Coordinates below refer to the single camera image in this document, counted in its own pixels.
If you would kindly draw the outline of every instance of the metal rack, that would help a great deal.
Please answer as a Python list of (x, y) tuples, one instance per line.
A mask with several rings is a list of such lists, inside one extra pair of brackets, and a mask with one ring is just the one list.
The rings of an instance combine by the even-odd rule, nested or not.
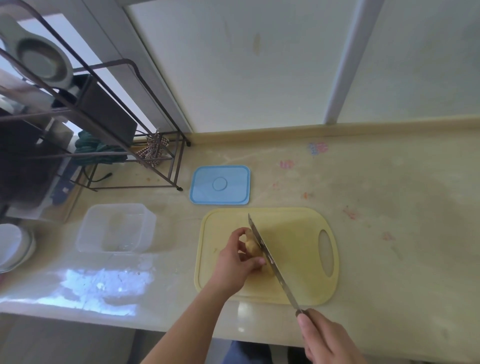
[[(180, 171), (180, 164), (181, 164), (181, 159), (182, 159), (182, 155), (183, 155), (183, 150), (185, 148), (185, 145), (186, 146), (191, 146), (191, 143), (188, 140), (188, 138), (185, 136), (185, 134), (180, 130), (180, 128), (175, 123), (175, 121), (173, 120), (173, 118), (169, 114), (169, 112), (162, 105), (160, 100), (156, 97), (156, 95), (154, 94), (152, 89), (149, 87), (148, 83), (142, 77), (137, 65), (130, 59), (120, 59), (120, 60), (116, 60), (116, 61), (109, 61), (109, 62), (95, 64), (95, 65), (88, 65), (70, 47), (70, 45), (45, 21), (45, 19), (43, 19), (43, 17), (32, 6), (23, 2), (22, 0), (0, 0), (0, 7), (2, 7), (4, 5), (8, 5), (8, 4), (14, 4), (14, 5), (20, 6), (20, 7), (24, 8), (25, 10), (27, 10), (33, 17), (35, 17), (68, 50), (68, 52), (72, 56), (74, 56), (75, 59), (77, 59), (77, 61), (79, 61), (79, 63), (82, 65), (82, 67), (74, 69), (73, 72), (74, 73), (79, 73), (79, 72), (87, 71), (109, 93), (109, 95), (123, 107), (123, 109), (128, 113), (128, 115), (146, 130), (146, 133), (139, 133), (139, 134), (136, 134), (135, 136), (154, 137), (154, 135), (156, 133), (151, 132), (140, 121), (140, 119), (125, 105), (125, 103), (97, 75), (97, 73), (94, 71), (95, 69), (114, 67), (114, 66), (118, 66), (118, 65), (131, 66), (133, 68), (133, 71), (134, 71), (136, 77), (140, 81), (140, 83), (143, 85), (145, 90), (148, 92), (148, 94), (151, 96), (151, 98), (157, 104), (157, 106), (160, 108), (160, 110), (162, 110), (163, 114), (166, 116), (166, 118), (171, 123), (171, 125), (176, 129), (175, 131), (159, 133), (155, 136), (155, 139), (158, 139), (158, 141), (160, 141), (161, 138), (163, 136), (165, 136), (166, 138), (170, 139), (170, 145), (171, 145), (172, 139), (174, 138), (175, 149), (170, 150), (166, 146), (158, 146), (159, 148), (162, 148), (163, 150), (165, 150), (168, 155), (164, 156), (164, 157), (160, 157), (160, 158), (143, 159), (137, 153), (133, 152), (129, 148), (129, 146), (127, 144), (125, 144), (122, 140), (120, 140), (115, 134), (113, 134), (110, 130), (106, 129), (101, 123), (99, 123), (94, 118), (88, 116), (86, 113), (84, 113), (78, 107), (76, 107), (74, 104), (72, 104), (66, 98), (64, 98), (60, 93), (55, 91), (55, 89), (53, 89), (48, 84), (43, 82), (39, 77), (37, 77), (34, 73), (32, 73), (28, 68), (26, 68), (21, 62), (19, 62), (17, 59), (15, 59), (13, 56), (11, 56), (8, 52), (4, 51), (3, 49), (0, 49), (0, 56), (4, 57), (12, 65), (14, 65), (15, 68), (21, 70), (23, 74), (27, 75), (28, 79), (31, 82), (33, 82), (37, 87), (46, 90), (56, 100), (58, 100), (59, 102), (61, 102), (65, 106), (65, 107), (60, 107), (60, 108), (54, 108), (54, 109), (51, 109), (51, 110), (45, 111), (45, 112), (36, 112), (36, 113), (30, 113), (30, 114), (18, 114), (18, 115), (3, 116), (3, 117), (0, 117), (0, 123), (1, 122), (9, 122), (9, 121), (24, 121), (24, 122), (30, 123), (29, 120), (33, 119), (35, 117), (39, 117), (39, 116), (55, 117), (55, 116), (65, 115), (65, 114), (68, 114), (68, 113), (71, 114), (72, 112), (74, 112), (77, 116), (80, 116), (84, 120), (87, 120), (88, 122), (92, 123), (97, 128), (99, 128), (104, 134), (106, 134), (110, 138), (114, 139), (116, 141), (117, 145), (120, 146), (122, 149), (124, 149), (124, 152), (71, 153), (71, 152), (57, 146), (63, 153), (55, 154), (55, 155), (48, 155), (48, 156), (26, 157), (26, 158), (80, 158), (80, 157), (95, 157), (95, 156), (105, 156), (105, 155), (117, 155), (117, 156), (119, 156), (119, 155), (130, 155), (130, 156), (133, 157), (133, 159), (127, 159), (127, 160), (119, 161), (119, 162), (115, 162), (115, 163), (138, 162), (138, 163), (142, 164), (144, 167), (150, 169), (153, 173), (155, 173), (159, 177), (161, 177), (168, 184), (151, 185), (151, 186), (92, 187), (91, 184), (92, 184), (92, 181), (94, 179), (94, 175), (95, 175), (95, 172), (97, 170), (98, 163), (93, 165), (93, 168), (92, 168), (92, 170), (90, 172), (90, 175), (89, 175), (89, 181), (88, 181), (87, 184), (80, 183), (80, 179), (81, 179), (80, 175), (76, 178), (76, 180), (70, 180), (70, 181), (72, 183), (75, 183), (79, 186), (82, 186), (84, 188), (87, 188), (87, 189), (95, 191), (95, 192), (98, 191), (98, 190), (102, 190), (102, 189), (161, 188), (161, 187), (175, 187), (178, 191), (183, 191), (183, 189), (177, 185), (177, 180), (178, 180), (178, 175), (179, 175), (179, 171)], [(45, 134), (40, 136), (40, 138), (49, 142), (45, 138)], [(149, 162), (159, 161), (159, 160), (165, 160), (165, 161), (169, 160), (170, 165), (169, 165), (169, 168), (168, 168), (168, 174), (167, 175), (164, 175), (163, 173), (158, 171), (156, 168), (154, 168), (151, 164), (149, 164)]]

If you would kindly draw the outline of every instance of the knife blade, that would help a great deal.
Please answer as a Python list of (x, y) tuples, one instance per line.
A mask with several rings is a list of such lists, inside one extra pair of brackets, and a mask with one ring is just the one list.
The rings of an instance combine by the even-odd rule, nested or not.
[(280, 285), (282, 286), (283, 291), (287, 295), (287, 298), (290, 301), (290, 304), (293, 306), (293, 308), (297, 310), (295, 313), (295, 316), (298, 316), (300, 313), (303, 313), (303, 314), (306, 314), (308, 317), (310, 317), (307, 311), (302, 310), (300, 308), (299, 304), (297, 303), (297, 300), (292, 294), (292, 291), (290, 290), (287, 283), (283, 279), (282, 274), (280, 273), (280, 270), (278, 270), (278, 267), (275, 264), (275, 260), (273, 260), (273, 257), (270, 254), (270, 251), (268, 250), (267, 246), (265, 245), (265, 241), (262, 239), (260, 233), (258, 232), (257, 227), (253, 223), (250, 214), (248, 214), (248, 224), (250, 225), (250, 228), (253, 231), (253, 234), (255, 235), (255, 238), (257, 239), (258, 244), (260, 245), (260, 249), (262, 250), (262, 253), (265, 254), (268, 261), (270, 262), (270, 266), (272, 267), (272, 270), (275, 273), (276, 278), (280, 282)]

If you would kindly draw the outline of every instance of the blue lid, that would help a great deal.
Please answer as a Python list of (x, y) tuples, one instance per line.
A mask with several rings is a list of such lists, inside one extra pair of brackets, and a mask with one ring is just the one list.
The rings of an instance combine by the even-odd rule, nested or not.
[(190, 200), (201, 205), (245, 205), (250, 199), (246, 166), (204, 166), (193, 174)]

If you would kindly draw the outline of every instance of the yellow cutting board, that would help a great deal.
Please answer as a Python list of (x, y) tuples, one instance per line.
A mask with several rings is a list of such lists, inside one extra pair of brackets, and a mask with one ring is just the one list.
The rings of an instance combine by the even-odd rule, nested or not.
[[(218, 254), (232, 231), (248, 227), (249, 213), (297, 302), (315, 306), (328, 301), (338, 281), (335, 238), (322, 215), (304, 207), (219, 208), (210, 211), (200, 229), (195, 267), (197, 290), (200, 291), (212, 276)], [(325, 274), (319, 255), (318, 241), (322, 230), (328, 234), (332, 245), (334, 264), (330, 277)], [(232, 299), (289, 304), (275, 275), (265, 270), (250, 274)]]

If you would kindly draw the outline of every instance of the countertop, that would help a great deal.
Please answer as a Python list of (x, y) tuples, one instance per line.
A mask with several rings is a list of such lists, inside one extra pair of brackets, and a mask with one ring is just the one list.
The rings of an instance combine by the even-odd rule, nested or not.
[[(180, 170), (183, 192), (83, 190), (65, 224), (29, 222), (37, 251), (5, 276), (0, 311), (167, 330), (196, 295), (200, 223), (217, 208), (189, 201), (192, 174), (201, 165), (243, 164), (252, 171), (247, 207), (305, 206), (328, 221), (340, 274), (334, 296), (317, 309), (365, 353), (479, 361), (479, 140), (479, 131), (465, 131), (192, 146)], [(102, 170), (114, 174), (104, 185), (157, 183), (136, 163)], [(129, 202), (157, 216), (149, 252), (76, 250), (90, 206)], [(229, 301), (214, 336), (302, 345), (287, 305)]]

